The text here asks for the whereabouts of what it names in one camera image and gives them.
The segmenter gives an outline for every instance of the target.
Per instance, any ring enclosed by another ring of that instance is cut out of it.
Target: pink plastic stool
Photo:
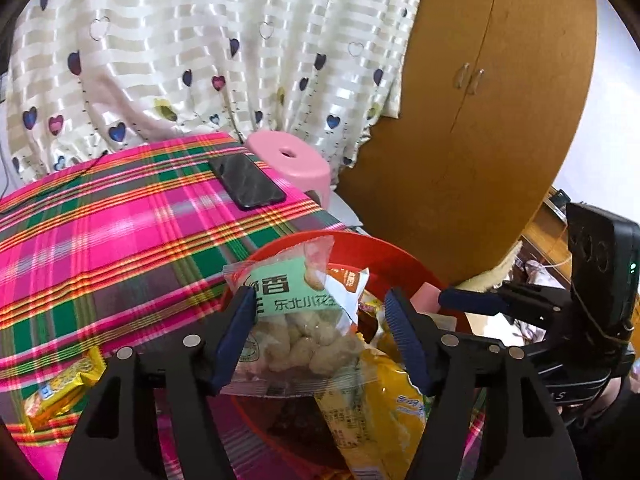
[[[251,134],[246,146],[299,190],[315,193],[323,208],[328,207],[329,164],[303,140],[285,132],[263,130]]]

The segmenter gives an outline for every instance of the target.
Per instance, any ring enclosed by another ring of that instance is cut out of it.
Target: wardrobe door
[[[438,275],[492,268],[535,215],[574,138],[595,43],[596,0],[495,0],[446,170],[429,189],[420,257]]]
[[[400,118],[381,118],[356,166],[340,174],[338,193],[365,228],[428,266],[437,263],[430,260],[433,237],[447,223],[438,216],[441,197],[432,189],[446,170],[443,152],[480,52],[492,1],[421,1],[402,74]]]

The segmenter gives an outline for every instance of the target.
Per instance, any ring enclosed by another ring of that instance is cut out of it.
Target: yellow candy wrapper
[[[367,348],[364,372],[376,380],[316,395],[324,420],[358,480],[403,480],[426,424],[430,403],[387,355]]]
[[[68,412],[100,380],[106,365],[97,346],[47,381],[24,401],[25,424],[31,433],[46,427],[55,416]]]

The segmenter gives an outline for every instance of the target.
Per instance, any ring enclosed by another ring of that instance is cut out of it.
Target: door handle
[[[471,82],[466,88],[466,93],[469,95],[476,95],[478,93],[478,85],[482,79],[482,74],[484,74],[484,68],[477,70],[476,73],[471,76]]]
[[[470,64],[465,63],[456,72],[456,77],[453,80],[453,88],[462,88],[462,83],[465,81],[466,73],[469,71]]]

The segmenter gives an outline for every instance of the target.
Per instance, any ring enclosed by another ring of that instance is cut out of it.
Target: curtain
[[[356,161],[399,77],[420,0],[31,0],[7,88],[22,181],[145,143],[283,130]]]

